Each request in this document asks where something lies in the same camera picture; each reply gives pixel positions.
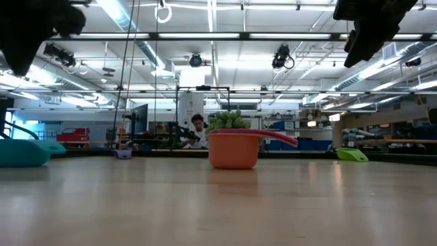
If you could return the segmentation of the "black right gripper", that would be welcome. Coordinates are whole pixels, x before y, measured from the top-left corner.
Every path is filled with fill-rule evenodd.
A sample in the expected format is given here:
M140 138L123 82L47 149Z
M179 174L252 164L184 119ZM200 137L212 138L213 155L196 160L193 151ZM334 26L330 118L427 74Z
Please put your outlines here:
M368 62L397 34L401 20L416 3L417 0L338 0L333 14L336 21L353 21L357 30L371 30L352 30L348 34L344 46L348 56L343 65L351 68L361 61Z

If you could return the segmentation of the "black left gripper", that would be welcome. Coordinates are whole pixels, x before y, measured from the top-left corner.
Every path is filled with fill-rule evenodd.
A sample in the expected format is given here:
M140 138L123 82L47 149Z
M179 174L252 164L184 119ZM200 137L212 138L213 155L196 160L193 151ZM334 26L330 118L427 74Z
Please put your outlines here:
M40 44L11 43L80 34L84 27L84 13L68 0L1 0L1 51L16 76L29 72Z

